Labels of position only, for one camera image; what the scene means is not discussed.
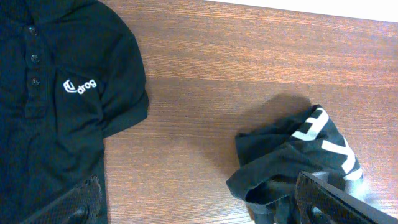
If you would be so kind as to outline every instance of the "polo shirt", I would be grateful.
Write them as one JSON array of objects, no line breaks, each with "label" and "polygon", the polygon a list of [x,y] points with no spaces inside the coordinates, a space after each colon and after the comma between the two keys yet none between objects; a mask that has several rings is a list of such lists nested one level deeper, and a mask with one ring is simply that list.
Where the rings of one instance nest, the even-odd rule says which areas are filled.
[{"label": "polo shirt", "polygon": [[300,223],[294,190],[301,171],[331,174],[326,182],[363,197],[359,161],[320,105],[235,140],[240,168],[226,183],[251,208],[257,224]]},{"label": "polo shirt", "polygon": [[1,222],[95,175],[107,223],[103,138],[147,117],[144,86],[136,39],[104,4],[1,0]]}]

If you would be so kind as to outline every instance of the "button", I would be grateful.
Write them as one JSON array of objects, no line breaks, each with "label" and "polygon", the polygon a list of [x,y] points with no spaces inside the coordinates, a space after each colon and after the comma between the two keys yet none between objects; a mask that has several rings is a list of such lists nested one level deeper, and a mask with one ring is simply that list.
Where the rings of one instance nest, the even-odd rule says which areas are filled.
[{"label": "button", "polygon": [[40,80],[38,78],[33,78],[32,79],[32,85],[33,86],[38,86],[40,85]]},{"label": "button", "polygon": [[33,63],[38,63],[38,62],[40,61],[38,55],[32,55],[32,56],[30,56],[30,60],[31,60]]},{"label": "button", "polygon": [[29,27],[29,32],[30,32],[30,34],[32,34],[32,35],[37,35],[37,30],[36,30],[35,27]]}]

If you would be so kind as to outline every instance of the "black shirt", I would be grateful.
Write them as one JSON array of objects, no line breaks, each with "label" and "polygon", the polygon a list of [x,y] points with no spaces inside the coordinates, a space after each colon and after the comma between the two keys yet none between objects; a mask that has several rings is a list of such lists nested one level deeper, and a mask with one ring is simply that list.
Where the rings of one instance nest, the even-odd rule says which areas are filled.
[{"label": "black shirt", "polygon": [[0,1],[0,220],[21,221],[90,175],[103,138],[147,116],[136,40],[95,0]]},{"label": "black shirt", "polygon": [[236,136],[240,169],[227,181],[231,193],[253,210],[258,224],[300,223],[294,188],[301,171],[336,174],[327,182],[355,197],[362,169],[327,112],[302,113]]}]

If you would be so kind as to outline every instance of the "wooden surface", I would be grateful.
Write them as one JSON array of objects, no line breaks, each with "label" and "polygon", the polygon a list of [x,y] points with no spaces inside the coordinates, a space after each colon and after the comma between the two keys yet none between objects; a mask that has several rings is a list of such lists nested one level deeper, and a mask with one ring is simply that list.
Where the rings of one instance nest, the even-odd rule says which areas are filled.
[{"label": "wooden surface", "polygon": [[321,104],[398,217],[398,24],[201,0],[103,1],[136,35],[149,117],[107,138],[111,223],[252,223],[234,136]]}]

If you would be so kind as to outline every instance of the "white logo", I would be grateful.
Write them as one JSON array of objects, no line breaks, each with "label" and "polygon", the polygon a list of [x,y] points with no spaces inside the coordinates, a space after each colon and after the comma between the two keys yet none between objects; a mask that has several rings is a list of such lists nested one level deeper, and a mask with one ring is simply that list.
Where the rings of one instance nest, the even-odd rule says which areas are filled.
[{"label": "white logo", "polygon": [[84,83],[81,86],[78,86],[78,88],[76,89],[75,86],[73,86],[73,83],[70,80],[67,80],[63,83],[63,87],[65,88],[65,90],[68,93],[79,93],[79,94],[83,94],[86,90],[88,90],[89,88],[95,88],[97,87],[97,83],[94,80],[90,80],[86,83]]}]

